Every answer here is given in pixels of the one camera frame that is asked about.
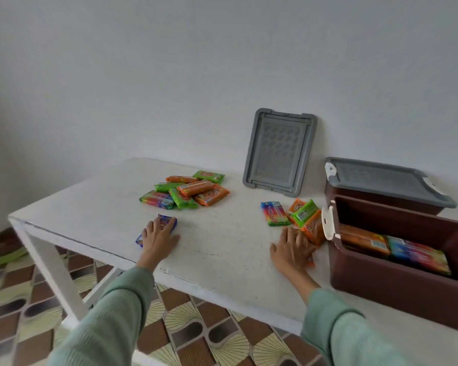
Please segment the gray plastic lid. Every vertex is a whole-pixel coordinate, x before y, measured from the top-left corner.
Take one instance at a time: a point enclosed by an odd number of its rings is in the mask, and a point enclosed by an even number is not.
[[[243,183],[298,196],[316,132],[317,117],[258,109],[254,117]]]
[[[325,169],[327,180],[333,187],[399,197],[443,208],[457,206],[424,172],[414,168],[327,157]]]

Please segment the table top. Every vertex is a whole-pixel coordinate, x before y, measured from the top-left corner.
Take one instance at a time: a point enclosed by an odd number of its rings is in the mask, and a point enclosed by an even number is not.
[[[214,171],[224,172],[221,168]],[[293,198],[249,189],[243,185],[242,175],[226,173],[222,185],[231,194],[214,206],[167,211],[139,202],[139,197],[165,177],[191,176],[198,170],[147,158],[130,159],[11,217],[134,264],[140,255],[135,239],[147,222],[158,213],[175,216],[175,232],[182,238],[155,273],[160,283],[195,285],[202,299],[215,298],[230,309],[298,332],[305,305],[271,264],[269,245],[278,240],[280,229],[269,227],[260,209],[261,202],[280,201],[287,210]],[[321,207],[325,203],[323,194],[299,197],[312,198]],[[312,276],[321,286],[331,288],[327,245],[318,249],[314,261]],[[169,282],[162,282],[165,278],[170,278]],[[361,310],[374,328],[420,361],[458,364],[458,331],[354,295],[339,295]]]

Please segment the white latch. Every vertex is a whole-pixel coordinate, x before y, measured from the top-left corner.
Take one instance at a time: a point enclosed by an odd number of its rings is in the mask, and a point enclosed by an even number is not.
[[[422,179],[431,189],[433,189],[437,193],[440,193],[441,195],[447,195],[446,193],[441,191],[435,184],[433,184],[433,182],[428,177],[423,177]]]
[[[336,167],[335,167],[334,164],[332,164],[331,162],[327,162],[327,163],[324,165],[324,169],[326,170],[326,177],[327,177],[327,180],[328,180],[328,181],[329,181],[329,178],[330,178],[331,176],[337,175]]]
[[[336,234],[336,228],[334,226],[334,214],[333,214],[334,206],[330,206],[329,208],[323,208],[321,212],[322,217],[322,228],[324,229],[324,236],[327,240],[332,240],[334,235]]]

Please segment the brown plastic box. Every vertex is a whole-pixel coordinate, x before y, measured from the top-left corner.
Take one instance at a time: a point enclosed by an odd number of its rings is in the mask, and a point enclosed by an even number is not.
[[[335,196],[322,211],[329,242],[331,285],[458,330],[458,221]],[[446,254],[453,278],[343,247],[339,224],[411,240]]]
[[[332,200],[333,196],[342,195],[367,200],[369,202],[390,205],[392,207],[404,208],[409,209],[411,211],[432,214],[434,216],[440,214],[440,212],[444,209],[443,207],[437,205],[416,202],[408,199],[401,199],[399,197],[367,193],[366,191],[349,190],[341,187],[334,187],[329,183],[329,181],[326,181],[325,193],[327,203],[329,203],[330,200]]]

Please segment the light green sweater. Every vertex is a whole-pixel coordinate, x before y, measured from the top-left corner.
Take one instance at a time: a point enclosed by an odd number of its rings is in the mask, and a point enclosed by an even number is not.
[[[49,357],[50,366],[130,365],[146,322],[154,287],[142,268],[124,272],[65,342]],[[302,338],[335,366],[413,365],[373,332],[365,318],[337,295],[314,290],[307,301]]]

